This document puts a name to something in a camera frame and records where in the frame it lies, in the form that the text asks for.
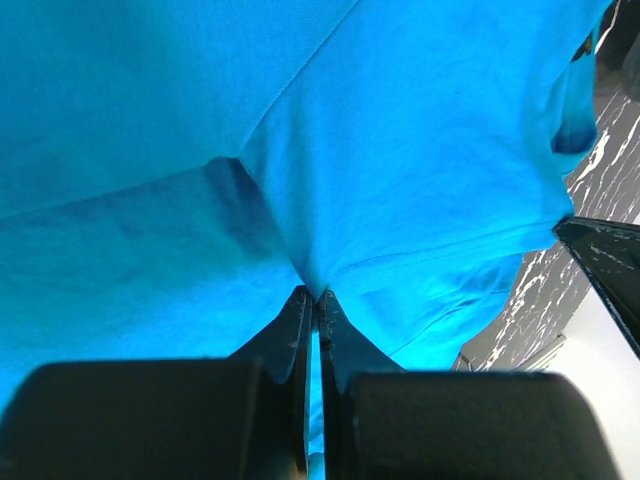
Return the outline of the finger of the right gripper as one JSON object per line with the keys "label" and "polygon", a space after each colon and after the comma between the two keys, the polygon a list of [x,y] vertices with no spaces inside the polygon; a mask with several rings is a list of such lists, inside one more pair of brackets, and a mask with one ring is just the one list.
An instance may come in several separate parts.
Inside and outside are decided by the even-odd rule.
{"label": "finger of the right gripper", "polygon": [[553,233],[577,262],[635,355],[639,354],[639,227],[567,217]]}

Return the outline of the blue t shirt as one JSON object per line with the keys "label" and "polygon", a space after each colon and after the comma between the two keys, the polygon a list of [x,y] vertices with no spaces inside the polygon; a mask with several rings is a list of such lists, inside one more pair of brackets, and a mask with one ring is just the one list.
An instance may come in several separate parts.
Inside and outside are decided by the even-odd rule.
{"label": "blue t shirt", "polygon": [[446,370],[573,212],[605,1],[5,1],[1,398],[292,290]]}

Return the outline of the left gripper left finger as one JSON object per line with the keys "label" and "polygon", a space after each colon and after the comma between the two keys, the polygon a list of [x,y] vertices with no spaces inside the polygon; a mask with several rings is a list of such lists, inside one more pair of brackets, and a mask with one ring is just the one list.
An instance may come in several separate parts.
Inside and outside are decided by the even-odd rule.
{"label": "left gripper left finger", "polygon": [[244,479],[308,477],[309,390],[313,298],[296,287],[266,327],[234,352],[232,361],[254,368]]}

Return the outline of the black marbled table mat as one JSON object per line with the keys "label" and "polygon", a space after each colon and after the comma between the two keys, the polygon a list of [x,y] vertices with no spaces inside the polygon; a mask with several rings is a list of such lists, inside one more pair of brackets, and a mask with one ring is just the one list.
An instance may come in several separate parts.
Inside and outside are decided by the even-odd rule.
{"label": "black marbled table mat", "polygon": [[[622,72],[638,33],[638,2],[613,2],[597,44],[599,139],[566,181],[583,217],[633,223],[639,215],[639,104],[629,97]],[[504,311],[462,347],[453,370],[511,370],[535,362],[556,349],[590,289],[561,245],[528,255]]]}

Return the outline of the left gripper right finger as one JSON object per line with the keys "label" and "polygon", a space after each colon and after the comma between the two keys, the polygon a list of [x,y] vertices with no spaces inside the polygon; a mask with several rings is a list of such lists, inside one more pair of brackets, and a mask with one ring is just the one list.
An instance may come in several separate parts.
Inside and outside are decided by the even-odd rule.
{"label": "left gripper right finger", "polygon": [[317,303],[324,418],[324,462],[328,479],[357,479],[358,419],[351,384],[359,375],[405,370],[385,355],[348,319],[336,294]]}

